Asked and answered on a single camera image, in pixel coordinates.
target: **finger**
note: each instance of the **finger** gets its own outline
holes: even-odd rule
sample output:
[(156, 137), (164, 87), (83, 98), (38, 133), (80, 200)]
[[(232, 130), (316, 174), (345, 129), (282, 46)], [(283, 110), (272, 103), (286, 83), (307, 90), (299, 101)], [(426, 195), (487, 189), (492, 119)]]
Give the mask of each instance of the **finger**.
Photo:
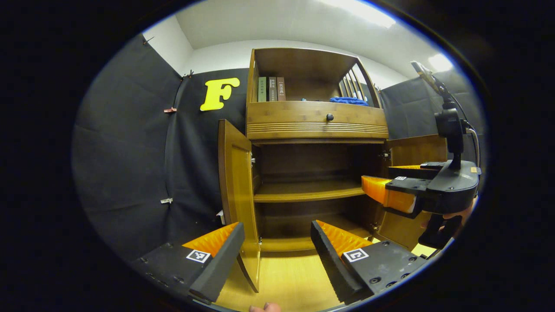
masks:
[(449, 220), (449, 219), (451, 219), (451, 218), (453, 218), (453, 217), (458, 216), (459, 214), (460, 214), (460, 213), (446, 213), (446, 214), (443, 215), (443, 218), (444, 218), (445, 220)]
[(263, 309), (258, 308), (257, 306), (250, 306), (249, 312), (264, 312)]
[(266, 303), (264, 305), (264, 311), (266, 312), (281, 312), (281, 307), (277, 303)]

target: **cabinet compartment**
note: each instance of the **cabinet compartment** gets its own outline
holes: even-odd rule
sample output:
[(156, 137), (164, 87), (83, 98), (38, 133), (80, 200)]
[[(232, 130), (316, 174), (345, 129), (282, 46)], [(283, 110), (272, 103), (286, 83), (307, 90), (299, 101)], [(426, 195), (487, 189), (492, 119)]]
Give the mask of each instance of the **cabinet compartment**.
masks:
[(379, 175), (382, 144), (269, 144), (256, 153), (255, 203), (363, 195), (361, 175)]
[(367, 222), (370, 205), (366, 195), (312, 202), (256, 203), (261, 251), (314, 249), (310, 224), (316, 219), (360, 237), (370, 237), (372, 227)]

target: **blue cloth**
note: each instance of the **blue cloth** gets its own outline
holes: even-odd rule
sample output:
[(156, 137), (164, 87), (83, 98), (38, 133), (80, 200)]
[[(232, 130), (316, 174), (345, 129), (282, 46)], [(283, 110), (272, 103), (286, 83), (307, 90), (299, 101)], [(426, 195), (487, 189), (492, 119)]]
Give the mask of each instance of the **blue cloth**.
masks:
[(357, 98), (349, 98), (349, 97), (337, 97), (337, 98), (331, 98), (330, 102), (334, 102), (334, 103), (345, 103), (345, 104), (354, 104), (354, 105), (361, 105), (361, 106), (370, 106), (368, 105), (368, 103), (364, 100), (361, 99), (357, 99)]

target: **book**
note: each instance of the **book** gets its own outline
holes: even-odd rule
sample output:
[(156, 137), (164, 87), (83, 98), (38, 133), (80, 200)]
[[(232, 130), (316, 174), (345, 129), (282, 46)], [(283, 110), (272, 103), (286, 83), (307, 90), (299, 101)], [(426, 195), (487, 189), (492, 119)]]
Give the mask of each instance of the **book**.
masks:
[(268, 101), (278, 100), (278, 88), (276, 87), (276, 77), (268, 78)]
[(285, 99), (285, 80), (283, 77), (277, 77), (277, 100)]
[(266, 77), (258, 77), (258, 102), (266, 102)]

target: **white wall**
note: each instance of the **white wall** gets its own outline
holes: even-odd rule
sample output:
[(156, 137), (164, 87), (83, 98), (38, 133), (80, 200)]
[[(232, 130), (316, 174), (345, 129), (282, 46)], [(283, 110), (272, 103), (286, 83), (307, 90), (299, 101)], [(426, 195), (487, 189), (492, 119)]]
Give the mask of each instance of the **white wall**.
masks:
[(194, 50), (186, 63), (195, 73), (248, 68), (251, 50), (257, 48), (309, 48), (357, 56), (360, 58), (372, 82), (380, 89), (408, 80), (407, 77), (385, 65), (349, 51), (321, 44), (289, 40), (247, 40), (217, 44)]
[(187, 63), (193, 54), (193, 48), (175, 15), (145, 30), (143, 36), (146, 40), (154, 37), (148, 43), (176, 72), (182, 76), (189, 73)]

